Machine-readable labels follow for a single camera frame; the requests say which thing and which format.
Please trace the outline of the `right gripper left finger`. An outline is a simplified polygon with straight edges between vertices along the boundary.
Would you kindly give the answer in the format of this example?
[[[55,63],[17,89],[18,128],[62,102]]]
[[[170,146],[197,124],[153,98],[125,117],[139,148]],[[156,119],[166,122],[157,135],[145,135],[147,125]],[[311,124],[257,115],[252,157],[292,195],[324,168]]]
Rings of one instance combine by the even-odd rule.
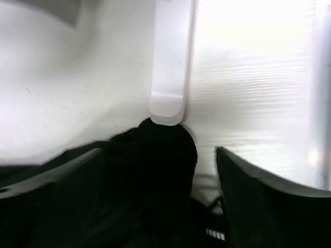
[[[59,165],[18,167],[1,178],[1,247],[80,247],[101,192],[95,148]]]

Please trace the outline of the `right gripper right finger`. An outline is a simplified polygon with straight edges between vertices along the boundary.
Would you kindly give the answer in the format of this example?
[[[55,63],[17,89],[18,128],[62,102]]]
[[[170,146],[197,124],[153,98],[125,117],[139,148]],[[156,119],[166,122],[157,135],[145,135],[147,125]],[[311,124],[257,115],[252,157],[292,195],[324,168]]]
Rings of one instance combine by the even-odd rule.
[[[216,148],[230,247],[330,247],[330,191],[263,170]]]

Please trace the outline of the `black trousers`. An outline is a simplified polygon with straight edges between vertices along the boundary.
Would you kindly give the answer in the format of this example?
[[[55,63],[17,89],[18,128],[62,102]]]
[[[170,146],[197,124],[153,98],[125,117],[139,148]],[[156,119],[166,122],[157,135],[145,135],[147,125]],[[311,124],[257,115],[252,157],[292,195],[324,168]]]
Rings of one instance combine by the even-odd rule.
[[[18,167],[59,165],[92,149],[104,156],[95,214],[80,247],[226,247],[227,224],[191,196],[198,160],[190,132],[150,119],[111,137],[64,151],[42,165],[1,167],[1,178]]]

